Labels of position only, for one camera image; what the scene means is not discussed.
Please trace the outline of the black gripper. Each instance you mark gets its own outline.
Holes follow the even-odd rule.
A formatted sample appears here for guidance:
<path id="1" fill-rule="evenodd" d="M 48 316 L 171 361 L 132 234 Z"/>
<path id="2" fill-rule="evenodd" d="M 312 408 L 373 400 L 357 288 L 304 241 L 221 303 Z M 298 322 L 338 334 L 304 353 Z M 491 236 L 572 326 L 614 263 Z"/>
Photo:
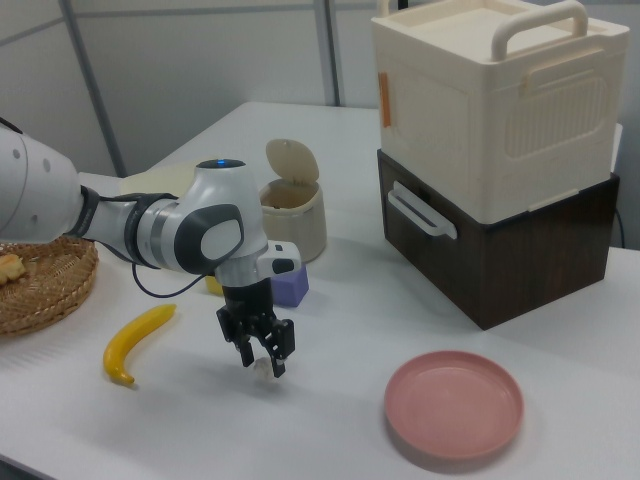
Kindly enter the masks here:
<path id="1" fill-rule="evenodd" d="M 267 351 L 275 378 L 285 371 L 285 361 L 295 351 L 295 329 L 290 319 L 274 313 L 270 279 L 244 287 L 224 287 L 225 306 L 216 312 L 223 337 L 239 352 L 244 367 L 254 362 L 250 331 Z"/>

